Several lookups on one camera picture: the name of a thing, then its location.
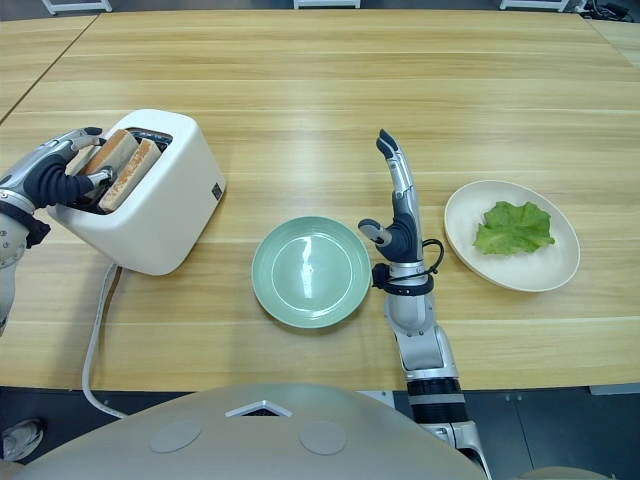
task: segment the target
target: toaster power cord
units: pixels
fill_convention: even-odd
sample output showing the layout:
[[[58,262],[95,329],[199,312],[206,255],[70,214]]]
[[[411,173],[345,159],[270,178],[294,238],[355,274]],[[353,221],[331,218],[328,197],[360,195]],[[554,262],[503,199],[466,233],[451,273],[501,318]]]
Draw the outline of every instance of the toaster power cord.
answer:
[[[87,354],[84,358],[84,365],[82,366],[82,393],[91,405],[98,410],[113,415],[117,418],[124,418],[128,415],[115,410],[111,407],[107,407],[104,403],[101,403],[91,391],[91,367],[93,366],[93,357],[95,355],[98,338],[100,337],[100,325],[104,317],[104,309],[107,301],[111,298],[113,291],[118,284],[122,267],[117,263],[111,264],[105,273],[104,280],[102,282],[102,288],[100,289],[100,297],[98,298],[98,309],[96,311],[96,318],[93,322],[93,329],[91,330],[91,337],[89,338],[89,346],[87,348]]]

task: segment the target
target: beige plate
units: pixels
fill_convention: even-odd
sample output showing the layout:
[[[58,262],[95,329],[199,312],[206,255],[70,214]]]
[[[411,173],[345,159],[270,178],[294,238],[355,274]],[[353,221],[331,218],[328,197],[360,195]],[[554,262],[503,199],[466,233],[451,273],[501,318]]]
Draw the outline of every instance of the beige plate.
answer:
[[[551,215],[555,244],[534,253],[485,255],[473,246],[478,224],[496,202],[535,203]],[[544,292],[561,287],[580,264],[580,244],[575,230],[558,208],[533,190],[496,180],[473,182],[458,189],[447,202],[444,229],[456,255],[471,270],[502,287],[523,292]]]

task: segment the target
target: wooden table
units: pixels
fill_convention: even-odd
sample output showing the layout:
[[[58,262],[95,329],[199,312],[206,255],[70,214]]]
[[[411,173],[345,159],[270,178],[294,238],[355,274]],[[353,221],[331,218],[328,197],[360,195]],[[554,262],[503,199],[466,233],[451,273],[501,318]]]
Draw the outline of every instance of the wooden table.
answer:
[[[435,295],[465,388],[640,380],[640,74],[580,17],[100,15],[0,127],[1,167],[60,131],[144,107],[195,118],[228,191],[177,271],[123,275],[94,387],[403,388],[383,293],[335,327],[296,331],[260,309],[249,274],[260,239],[292,217],[390,219],[380,127],[409,156],[425,236],[444,238],[458,187],[502,179],[547,196],[580,237],[576,277],[544,294],[494,286],[449,250]],[[80,383],[108,259],[53,228],[18,268],[3,385]]]
[[[94,19],[0,22],[0,123]]]
[[[590,20],[589,23],[637,68],[640,68],[640,25]]]

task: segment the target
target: empty plate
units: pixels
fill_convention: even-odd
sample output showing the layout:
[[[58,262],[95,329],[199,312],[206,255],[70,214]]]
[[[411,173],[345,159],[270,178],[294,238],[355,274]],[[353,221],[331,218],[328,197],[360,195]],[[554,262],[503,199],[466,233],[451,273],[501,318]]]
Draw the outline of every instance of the empty plate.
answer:
[[[343,224],[295,218],[260,243],[251,281],[258,301],[276,319],[294,327],[326,327],[362,303],[371,281],[369,255]]]
[[[473,245],[478,224],[496,202],[520,206],[535,203],[551,216],[553,245],[533,253],[485,255]],[[543,196],[510,182],[485,180],[458,189],[444,212],[447,239],[456,255],[471,270],[487,280],[513,290],[543,292],[561,287],[575,275],[580,263],[580,244],[569,220]]]

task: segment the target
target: white toaster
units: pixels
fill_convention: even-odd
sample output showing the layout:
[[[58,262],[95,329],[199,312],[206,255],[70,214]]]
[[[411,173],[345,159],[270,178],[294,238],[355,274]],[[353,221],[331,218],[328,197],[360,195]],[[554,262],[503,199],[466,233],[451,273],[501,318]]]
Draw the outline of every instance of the white toaster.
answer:
[[[119,265],[164,275],[186,258],[218,205],[226,182],[200,127],[190,117],[136,110],[105,137],[118,129],[155,132],[171,141],[112,213],[101,215],[67,205],[49,207],[48,212]]]

